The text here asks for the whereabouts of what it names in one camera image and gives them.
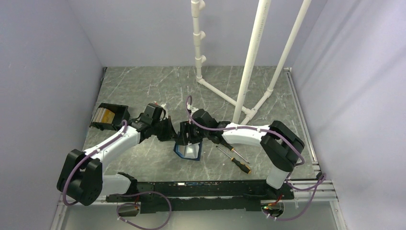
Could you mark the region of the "dark blue card holder wallet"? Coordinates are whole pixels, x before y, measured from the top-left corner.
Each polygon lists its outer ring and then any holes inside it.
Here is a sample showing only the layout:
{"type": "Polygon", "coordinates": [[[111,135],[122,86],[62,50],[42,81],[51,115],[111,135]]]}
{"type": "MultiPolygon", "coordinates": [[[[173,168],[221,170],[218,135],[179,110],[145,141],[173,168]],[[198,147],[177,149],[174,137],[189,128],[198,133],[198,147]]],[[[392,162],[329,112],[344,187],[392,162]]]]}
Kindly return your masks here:
{"type": "Polygon", "coordinates": [[[199,161],[202,152],[202,142],[188,144],[186,146],[175,144],[173,151],[184,160],[199,161]]]}

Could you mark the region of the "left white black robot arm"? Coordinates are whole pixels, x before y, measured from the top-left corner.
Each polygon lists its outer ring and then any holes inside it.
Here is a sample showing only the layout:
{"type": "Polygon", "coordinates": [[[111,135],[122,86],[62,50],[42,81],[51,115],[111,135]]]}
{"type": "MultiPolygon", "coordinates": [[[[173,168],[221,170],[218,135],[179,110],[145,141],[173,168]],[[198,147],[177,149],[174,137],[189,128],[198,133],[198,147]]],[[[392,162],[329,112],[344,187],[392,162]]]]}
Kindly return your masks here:
{"type": "Polygon", "coordinates": [[[165,109],[149,103],[139,117],[122,120],[121,128],[103,142],[84,151],[69,152],[56,185],[63,203],[88,206],[100,196],[109,195],[134,200],[138,193],[137,179],[123,172],[105,175],[105,170],[113,160],[143,140],[162,137],[169,124],[165,109]]]}

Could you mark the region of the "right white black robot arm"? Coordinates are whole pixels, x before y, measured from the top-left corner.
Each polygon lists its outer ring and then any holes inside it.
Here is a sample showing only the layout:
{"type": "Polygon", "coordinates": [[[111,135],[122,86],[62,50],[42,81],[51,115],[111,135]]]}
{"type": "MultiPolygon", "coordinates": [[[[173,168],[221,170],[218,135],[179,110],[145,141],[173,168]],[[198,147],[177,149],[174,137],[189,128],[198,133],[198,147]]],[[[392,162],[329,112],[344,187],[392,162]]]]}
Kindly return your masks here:
{"type": "Polygon", "coordinates": [[[216,121],[204,109],[187,109],[186,126],[191,129],[186,134],[186,144],[201,143],[204,138],[234,151],[234,144],[261,147],[273,168],[264,185],[264,194],[270,199],[282,193],[282,185],[290,177],[296,166],[304,164],[302,151],[304,142],[283,122],[273,121],[267,126],[239,125],[228,121],[216,121]]]}

